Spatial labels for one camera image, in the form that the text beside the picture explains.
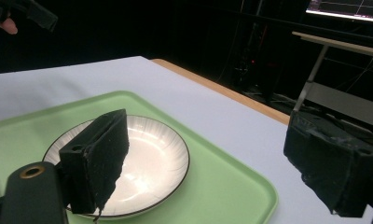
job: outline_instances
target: tray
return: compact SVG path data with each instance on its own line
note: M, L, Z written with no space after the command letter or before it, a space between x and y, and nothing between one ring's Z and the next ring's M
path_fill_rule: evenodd
M136 217L101 223L266 223L278 196L271 183L201 136L128 91L116 91L0 121L0 196L7 177L25 164L42 161L65 131L105 112L126 108L130 115L162 121L186 141L190 167L184 183L158 207ZM68 214L70 223L91 223Z

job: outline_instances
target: screen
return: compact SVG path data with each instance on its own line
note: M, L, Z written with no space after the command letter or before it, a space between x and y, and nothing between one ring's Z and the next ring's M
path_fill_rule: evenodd
M373 0L311 0L307 13L373 21Z

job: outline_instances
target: dark background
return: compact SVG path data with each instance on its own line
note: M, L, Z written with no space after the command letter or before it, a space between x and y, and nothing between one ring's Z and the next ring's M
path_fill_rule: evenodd
M37 2L59 17L54 32L13 10L19 33L0 30L0 73L137 55L161 58L286 113L321 49L291 35L300 28L293 24L373 37L371 23L307 15L307 0ZM373 47L372 38L306 32ZM373 101L372 65L370 56L330 49L316 80Z

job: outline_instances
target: tabletop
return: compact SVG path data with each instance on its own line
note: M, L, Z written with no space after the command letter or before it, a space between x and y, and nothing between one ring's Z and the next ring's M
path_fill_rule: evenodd
M370 223L330 215L283 155L289 118L163 60L130 57L0 74L0 120L90 98L132 91L266 177L279 194L269 223Z

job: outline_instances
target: plate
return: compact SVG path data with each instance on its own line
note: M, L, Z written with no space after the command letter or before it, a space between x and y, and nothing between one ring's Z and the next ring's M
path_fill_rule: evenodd
M116 189L101 218L139 215L165 201L181 185L189 168L189 151L183 138L166 124L154 119L128 115L129 153ZM43 161L57 164L59 150L84 130L86 121L60 136Z

